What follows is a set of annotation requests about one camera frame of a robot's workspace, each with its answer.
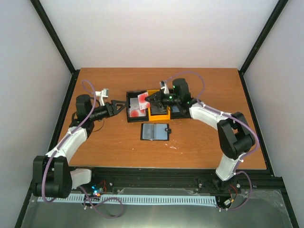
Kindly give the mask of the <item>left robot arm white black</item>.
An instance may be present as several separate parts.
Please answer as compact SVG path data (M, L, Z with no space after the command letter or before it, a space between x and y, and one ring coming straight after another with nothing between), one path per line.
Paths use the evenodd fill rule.
M32 192L49 203L55 198L65 199L71 190L83 186L88 191L98 188L99 179L90 169L71 170L69 163L78 148L93 132L95 122L119 114L126 106L125 101L111 100L96 106L96 96L79 95L76 112L65 136L44 156L33 161Z

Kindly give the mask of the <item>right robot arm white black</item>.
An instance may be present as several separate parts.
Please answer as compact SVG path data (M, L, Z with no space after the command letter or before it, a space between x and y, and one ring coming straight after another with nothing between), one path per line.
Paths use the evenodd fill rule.
M170 91L166 81L161 81L159 91L147 96L145 101L158 107L176 106L181 115L201 121L218 132L221 161L216 168L213 185L221 189L236 175L237 167L244 158L260 146L257 134L248 126L241 112L234 114L215 109L198 98L193 98L184 78L173 80Z

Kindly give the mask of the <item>red circle white card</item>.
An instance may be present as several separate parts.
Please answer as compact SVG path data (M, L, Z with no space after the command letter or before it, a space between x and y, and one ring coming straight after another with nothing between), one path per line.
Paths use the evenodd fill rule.
M140 110L145 110L151 107L151 104L145 100L148 96L148 92L141 93L137 96Z

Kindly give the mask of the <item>dark card stack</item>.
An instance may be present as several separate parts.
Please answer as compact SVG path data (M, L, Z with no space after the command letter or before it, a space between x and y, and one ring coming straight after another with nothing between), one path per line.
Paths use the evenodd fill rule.
M151 107L151 115L166 115L167 114L167 108L166 107Z

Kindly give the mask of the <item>black leather card holder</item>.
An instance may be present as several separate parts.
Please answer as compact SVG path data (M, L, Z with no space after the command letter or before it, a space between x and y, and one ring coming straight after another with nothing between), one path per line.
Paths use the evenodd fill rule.
M169 141L172 133L169 124L143 123L141 125L140 140L143 141Z

